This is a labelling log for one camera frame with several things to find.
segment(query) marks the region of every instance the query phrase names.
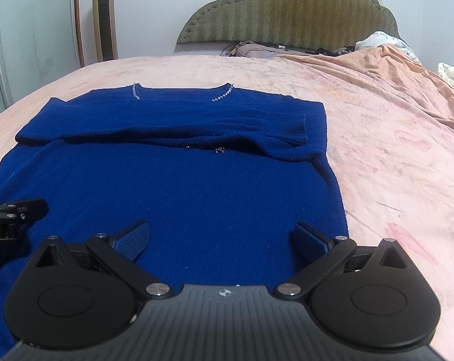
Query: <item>headboard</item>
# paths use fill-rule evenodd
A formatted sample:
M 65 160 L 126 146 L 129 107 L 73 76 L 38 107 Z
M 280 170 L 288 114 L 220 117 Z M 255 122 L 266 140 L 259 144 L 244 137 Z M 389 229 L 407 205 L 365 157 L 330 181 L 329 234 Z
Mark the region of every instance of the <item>headboard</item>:
M 252 40 L 335 50 L 375 31 L 399 37 L 379 0 L 216 0 L 193 14 L 177 43 Z

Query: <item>white wall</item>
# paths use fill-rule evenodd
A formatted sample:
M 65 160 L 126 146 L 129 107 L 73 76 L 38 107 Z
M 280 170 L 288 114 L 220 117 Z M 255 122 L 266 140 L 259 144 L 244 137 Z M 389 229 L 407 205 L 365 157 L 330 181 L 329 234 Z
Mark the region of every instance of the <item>white wall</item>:
M 437 64 L 454 66 L 454 0 L 424 0 L 423 64 L 437 71 Z
M 454 66 L 454 0 L 380 0 L 394 14 L 401 38 L 422 64 Z
M 114 0 L 119 58 L 164 56 L 175 50 L 190 16 L 214 0 Z M 85 64 L 96 62 L 92 0 L 79 0 Z M 217 48 L 205 50 L 217 53 Z

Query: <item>pink bedsheet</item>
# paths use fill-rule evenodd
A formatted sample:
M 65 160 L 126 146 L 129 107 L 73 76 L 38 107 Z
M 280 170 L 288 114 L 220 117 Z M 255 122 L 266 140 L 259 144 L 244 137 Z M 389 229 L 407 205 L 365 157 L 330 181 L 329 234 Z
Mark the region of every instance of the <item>pink bedsheet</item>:
M 454 361 L 454 90 L 391 46 L 341 57 L 138 57 L 80 69 L 0 114 L 0 160 L 50 97 L 134 82 L 154 88 L 239 88 L 324 104 L 328 158 L 359 245 L 400 241 L 442 316 L 432 346 Z

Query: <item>metal bolt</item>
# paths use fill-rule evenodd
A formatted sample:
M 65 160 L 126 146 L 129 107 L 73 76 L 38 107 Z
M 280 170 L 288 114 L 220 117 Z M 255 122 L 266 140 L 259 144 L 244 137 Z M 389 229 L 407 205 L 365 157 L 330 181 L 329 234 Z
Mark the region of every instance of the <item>metal bolt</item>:
M 286 283 L 282 283 L 279 286 L 277 286 L 277 290 L 282 295 L 295 296 L 295 295 L 298 295 L 302 291 L 302 288 L 294 283 L 286 282 Z
M 152 296 L 163 296 L 166 295 L 170 291 L 170 286 L 165 283 L 155 282 L 151 283 L 145 289 L 149 295 Z

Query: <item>logo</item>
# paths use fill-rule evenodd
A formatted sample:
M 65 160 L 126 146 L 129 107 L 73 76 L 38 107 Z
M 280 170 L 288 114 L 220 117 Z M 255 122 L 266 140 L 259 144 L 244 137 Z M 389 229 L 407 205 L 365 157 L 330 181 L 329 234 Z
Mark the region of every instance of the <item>logo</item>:
M 231 290 L 228 290 L 228 289 L 222 289 L 220 292 L 219 292 L 219 295 L 222 296 L 222 297 L 228 297 L 230 295 L 233 294 L 233 291 Z

